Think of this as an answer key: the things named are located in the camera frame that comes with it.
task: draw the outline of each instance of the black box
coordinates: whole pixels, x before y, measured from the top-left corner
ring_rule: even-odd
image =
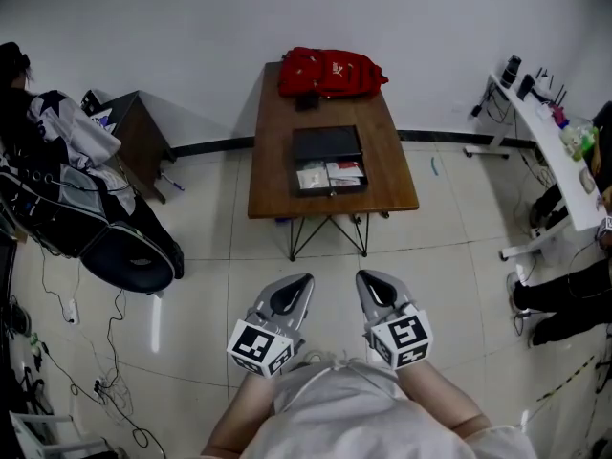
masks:
[[[295,129],[292,148],[295,166],[293,186],[298,197],[354,194],[367,189],[368,181],[356,126]],[[363,173],[361,183],[357,186],[300,188],[297,171],[310,162],[356,162]]]

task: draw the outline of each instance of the tiled floor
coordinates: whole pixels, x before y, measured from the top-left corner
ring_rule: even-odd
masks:
[[[316,279],[310,315],[302,327],[307,340],[303,351],[320,348],[370,359],[354,283],[359,268],[378,269],[405,281],[432,324],[431,361],[496,424],[522,426],[539,457],[573,457],[587,434],[591,442],[596,438],[593,427],[602,431],[604,422],[597,419],[589,430],[593,362],[549,401],[537,399],[591,355],[599,358],[603,329],[530,350],[526,335],[519,338],[514,332],[505,289],[506,274],[517,266],[531,273],[529,283],[565,273],[588,234],[566,233],[559,241],[562,257],[552,267],[531,255],[502,262],[498,251],[526,238],[526,204],[542,192],[518,152],[507,161],[468,159],[461,145],[403,145],[421,207],[391,213],[388,220],[373,216],[366,258],[328,226],[295,263],[289,262],[288,226],[247,218],[249,150],[182,158],[167,168],[186,191],[162,183],[168,202],[152,206],[183,247],[186,276],[162,299],[120,297],[117,303],[125,309],[125,319],[113,322],[113,342],[133,409],[125,394],[121,404],[133,411],[135,423],[156,435],[168,457],[197,454],[206,442],[243,376],[225,353],[235,320],[261,288],[283,275],[312,273]],[[311,230],[316,221],[309,220],[305,229]],[[355,232],[348,220],[339,221]],[[577,266],[593,256],[593,251],[584,253]],[[35,243],[20,246],[12,292],[31,313],[34,330],[57,363],[89,392],[94,379],[113,367],[107,332],[109,317],[118,315],[117,290],[84,268],[77,287],[77,262],[47,254],[48,288],[64,302],[76,292],[81,322],[69,325],[55,296],[42,290],[42,261]],[[17,340],[12,353],[17,367],[32,360],[24,341]],[[159,457],[153,446],[138,448],[130,427],[111,407],[73,396],[68,379],[49,360],[41,375],[57,412],[72,413],[83,430],[124,447],[131,457]],[[601,399],[598,408],[604,401],[609,398]]]

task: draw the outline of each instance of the white shirt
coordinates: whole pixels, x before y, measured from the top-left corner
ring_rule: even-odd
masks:
[[[357,362],[329,367],[311,365],[279,380],[276,414],[241,457],[536,459],[512,426],[462,440],[410,401],[394,374]]]

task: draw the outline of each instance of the black pants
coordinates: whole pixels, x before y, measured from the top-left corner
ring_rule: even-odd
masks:
[[[612,284],[607,260],[571,273],[569,284],[565,275],[539,286],[515,289],[514,303],[520,309],[556,313],[539,322],[534,345],[568,339],[601,323],[612,322]]]
[[[537,210],[540,216],[550,216],[551,213],[553,213],[553,209],[561,199],[561,191],[559,190],[558,185],[554,184],[546,192],[544,192],[544,195],[542,197],[535,201],[534,208],[535,210]],[[551,218],[546,223],[546,229],[549,230],[566,216],[567,207],[563,206],[563,208],[553,213]]]

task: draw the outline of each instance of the red backpack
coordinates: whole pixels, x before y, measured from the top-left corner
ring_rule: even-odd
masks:
[[[375,96],[387,81],[381,67],[364,55],[293,48],[280,68],[278,93],[283,97]]]

